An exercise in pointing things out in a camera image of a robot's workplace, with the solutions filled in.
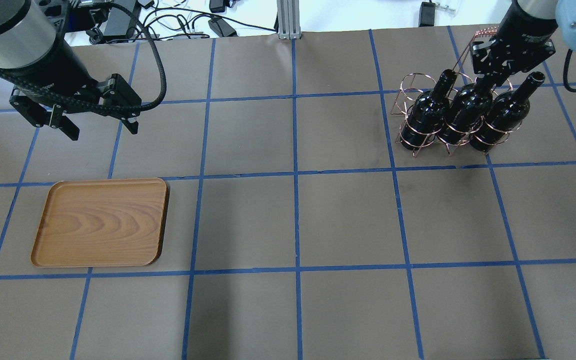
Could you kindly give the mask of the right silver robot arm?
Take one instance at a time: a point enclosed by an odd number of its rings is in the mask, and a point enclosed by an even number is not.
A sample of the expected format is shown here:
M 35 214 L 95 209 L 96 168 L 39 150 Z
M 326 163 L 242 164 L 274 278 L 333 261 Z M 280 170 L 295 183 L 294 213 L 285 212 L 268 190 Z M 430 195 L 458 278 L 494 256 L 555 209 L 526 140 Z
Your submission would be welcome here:
M 551 41 L 556 30 L 576 52 L 576 0 L 512 0 L 490 39 L 471 44 L 474 73 L 502 85 L 533 70 L 556 52 Z

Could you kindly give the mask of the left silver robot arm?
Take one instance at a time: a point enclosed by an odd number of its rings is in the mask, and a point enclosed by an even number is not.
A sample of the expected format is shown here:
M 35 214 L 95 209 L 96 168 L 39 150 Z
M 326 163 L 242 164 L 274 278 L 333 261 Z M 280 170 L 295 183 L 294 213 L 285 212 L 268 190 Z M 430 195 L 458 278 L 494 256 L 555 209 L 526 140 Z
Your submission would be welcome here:
M 30 125 L 50 126 L 77 141 L 80 130 L 68 114 L 87 112 L 87 103 L 124 108 L 139 106 L 142 100 L 118 73 L 103 81 L 89 74 L 64 40 L 67 9 L 57 0 L 0 1 L 0 71 L 12 80 L 80 101 L 66 104 L 19 85 L 9 98 Z

